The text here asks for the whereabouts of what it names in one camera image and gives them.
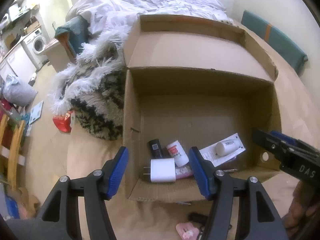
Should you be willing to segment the person's right hand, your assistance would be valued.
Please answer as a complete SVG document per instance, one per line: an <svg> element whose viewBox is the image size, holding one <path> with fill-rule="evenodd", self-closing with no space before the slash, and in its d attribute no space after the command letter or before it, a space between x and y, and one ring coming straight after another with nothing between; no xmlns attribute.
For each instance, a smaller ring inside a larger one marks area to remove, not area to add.
<svg viewBox="0 0 320 240"><path fill-rule="evenodd" d="M294 192L287 214L282 218L289 239L293 239L303 225L303 219L319 212L319 190L307 182L300 181Z"/></svg>

